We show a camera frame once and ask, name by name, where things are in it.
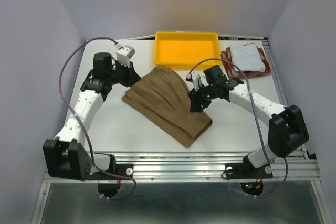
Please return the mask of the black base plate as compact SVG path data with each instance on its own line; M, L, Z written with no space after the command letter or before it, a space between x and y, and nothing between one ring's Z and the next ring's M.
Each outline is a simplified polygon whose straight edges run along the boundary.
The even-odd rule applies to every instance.
M271 179L273 174L270 164L255 168L250 163L226 163L222 178L225 180Z
M126 163L116 163L114 165L110 165L106 170L108 173L114 173L118 176L124 177L133 177L133 164L126 164ZM98 171L97 169L93 169L87 178L88 181L90 180L117 180L117 178L107 175Z

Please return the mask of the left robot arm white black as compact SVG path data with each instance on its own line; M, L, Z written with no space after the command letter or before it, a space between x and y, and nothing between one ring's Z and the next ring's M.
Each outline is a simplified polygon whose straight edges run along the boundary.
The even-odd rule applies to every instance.
M131 61L135 51L125 46L116 52L96 53L93 69L89 71L80 87L79 96L71 115L54 139L47 139L43 145L48 174L51 177L87 180L95 167L93 151L87 152L85 143L89 127L106 101L113 85L131 87L140 76L135 72Z

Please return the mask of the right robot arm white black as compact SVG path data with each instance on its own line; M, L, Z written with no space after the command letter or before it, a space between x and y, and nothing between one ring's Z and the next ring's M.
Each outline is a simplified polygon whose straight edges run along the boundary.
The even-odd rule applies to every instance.
M251 90L248 82L227 78L218 65L204 70L201 76L189 72L186 80L193 84L188 93L192 113L202 112L214 99L224 99L250 112L256 122L268 126L267 142L245 156L240 163L227 163L226 179L256 178L277 158L286 158L309 140L303 114L296 105L285 106L268 100Z

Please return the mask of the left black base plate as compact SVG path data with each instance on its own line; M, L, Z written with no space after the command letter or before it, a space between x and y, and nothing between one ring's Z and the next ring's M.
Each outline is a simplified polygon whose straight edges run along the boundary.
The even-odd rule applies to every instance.
M114 165L110 165L106 170L108 173L114 173L118 176L124 177L133 177L133 164L126 164L126 163L116 163ZM98 171L97 169L93 169L87 178L88 181L90 180L117 180L117 178L107 175Z

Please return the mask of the aluminium frame rail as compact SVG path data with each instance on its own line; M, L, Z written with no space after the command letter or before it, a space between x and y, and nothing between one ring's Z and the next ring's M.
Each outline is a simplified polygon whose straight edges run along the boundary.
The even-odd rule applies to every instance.
M241 162L246 152L115 152L117 163L133 164L138 183L220 183L226 163ZM272 165L272 182L320 180L318 162L296 150Z

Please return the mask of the brown skirt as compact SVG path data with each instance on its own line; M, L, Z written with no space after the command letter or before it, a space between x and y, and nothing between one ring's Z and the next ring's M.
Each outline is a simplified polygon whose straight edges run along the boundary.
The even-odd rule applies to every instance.
M188 92L175 71L156 66L125 92L122 101L188 148L212 125L205 112L190 112Z

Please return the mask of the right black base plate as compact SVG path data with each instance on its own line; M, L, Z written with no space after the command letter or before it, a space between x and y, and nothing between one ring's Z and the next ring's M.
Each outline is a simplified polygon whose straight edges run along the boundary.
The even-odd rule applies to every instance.
M270 164L255 168L250 163L226 163L222 178L225 180L271 179L273 174Z

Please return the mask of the yellow plastic tray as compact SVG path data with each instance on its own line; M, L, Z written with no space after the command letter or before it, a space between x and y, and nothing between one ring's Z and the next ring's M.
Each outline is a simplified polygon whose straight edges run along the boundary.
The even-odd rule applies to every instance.
M197 63L211 59L197 69L219 64L221 50L215 32L158 31L155 34L154 64L176 70L190 70Z

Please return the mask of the white skirt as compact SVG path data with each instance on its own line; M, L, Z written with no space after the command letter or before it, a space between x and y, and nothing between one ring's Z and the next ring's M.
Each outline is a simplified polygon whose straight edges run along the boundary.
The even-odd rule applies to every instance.
M234 67L235 71L264 72L266 70L256 44L231 45L230 52L232 63L238 67Z

